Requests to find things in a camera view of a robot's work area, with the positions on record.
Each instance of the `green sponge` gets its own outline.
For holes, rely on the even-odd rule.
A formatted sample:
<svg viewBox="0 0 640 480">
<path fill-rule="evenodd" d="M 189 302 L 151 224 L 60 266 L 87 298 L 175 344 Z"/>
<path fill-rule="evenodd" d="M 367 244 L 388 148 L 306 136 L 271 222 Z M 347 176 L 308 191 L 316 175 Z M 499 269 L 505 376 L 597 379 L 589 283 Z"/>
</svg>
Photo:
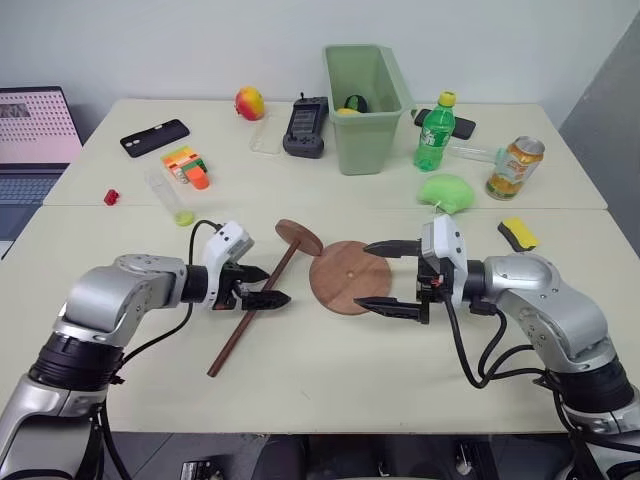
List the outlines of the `green sponge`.
<svg viewBox="0 0 640 480">
<path fill-rule="evenodd" d="M 451 214 L 473 204 L 473 189 L 460 177 L 442 173 L 432 175 L 418 192 L 421 203 L 430 203 Z"/>
</svg>

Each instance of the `bottle label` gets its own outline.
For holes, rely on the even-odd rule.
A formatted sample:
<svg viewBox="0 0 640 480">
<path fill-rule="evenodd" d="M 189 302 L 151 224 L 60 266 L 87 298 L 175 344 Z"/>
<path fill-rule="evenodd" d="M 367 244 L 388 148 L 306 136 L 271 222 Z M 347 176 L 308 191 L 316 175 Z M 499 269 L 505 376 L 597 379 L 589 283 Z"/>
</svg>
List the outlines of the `bottle label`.
<svg viewBox="0 0 640 480">
<path fill-rule="evenodd" d="M 511 183 L 523 183 L 531 176 L 540 162 L 522 163 L 514 154 L 505 152 L 496 162 L 496 175 Z"/>
<path fill-rule="evenodd" d="M 420 146 L 444 147 L 447 145 L 449 137 L 450 135 L 447 132 L 434 132 L 429 128 L 423 128 L 420 134 Z"/>
</svg>

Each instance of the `laptop screen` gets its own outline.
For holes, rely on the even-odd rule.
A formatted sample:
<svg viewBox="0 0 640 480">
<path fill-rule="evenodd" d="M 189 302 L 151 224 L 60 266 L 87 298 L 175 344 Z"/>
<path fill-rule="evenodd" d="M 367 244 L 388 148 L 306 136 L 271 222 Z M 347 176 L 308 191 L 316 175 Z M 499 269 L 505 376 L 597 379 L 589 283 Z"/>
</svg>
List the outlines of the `laptop screen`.
<svg viewBox="0 0 640 480">
<path fill-rule="evenodd" d="M 81 149 L 60 87 L 0 88 L 0 171 L 64 167 Z"/>
</svg>

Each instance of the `smartphone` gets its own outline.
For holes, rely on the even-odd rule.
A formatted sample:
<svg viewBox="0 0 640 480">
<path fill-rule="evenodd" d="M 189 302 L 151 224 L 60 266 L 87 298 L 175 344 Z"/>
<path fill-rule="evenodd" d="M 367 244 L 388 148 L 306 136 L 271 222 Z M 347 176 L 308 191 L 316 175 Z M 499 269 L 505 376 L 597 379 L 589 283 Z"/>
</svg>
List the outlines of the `smartphone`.
<svg viewBox="0 0 640 480">
<path fill-rule="evenodd" d="M 416 126 L 422 128 L 424 117 L 426 117 L 430 112 L 431 110 L 429 110 L 428 108 L 423 108 L 413 118 L 413 123 L 415 123 Z M 456 128 L 453 130 L 452 135 L 456 138 L 461 138 L 462 140 L 468 140 L 473 133 L 474 128 L 476 128 L 476 122 L 472 122 L 471 120 L 467 120 L 466 118 L 456 117 Z"/>
<path fill-rule="evenodd" d="M 187 135 L 189 135 L 189 129 L 180 120 L 174 118 L 155 127 L 121 138 L 120 145 L 130 157 L 136 158 Z"/>
</svg>

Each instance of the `laptop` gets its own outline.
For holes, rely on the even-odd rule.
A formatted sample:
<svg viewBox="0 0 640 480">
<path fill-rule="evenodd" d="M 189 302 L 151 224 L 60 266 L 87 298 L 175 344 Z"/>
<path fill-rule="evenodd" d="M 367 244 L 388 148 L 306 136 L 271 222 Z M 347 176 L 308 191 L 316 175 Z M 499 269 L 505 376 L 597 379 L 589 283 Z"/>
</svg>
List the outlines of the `laptop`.
<svg viewBox="0 0 640 480">
<path fill-rule="evenodd" d="M 0 242 L 18 237 L 81 149 L 60 87 L 0 88 Z"/>
</svg>

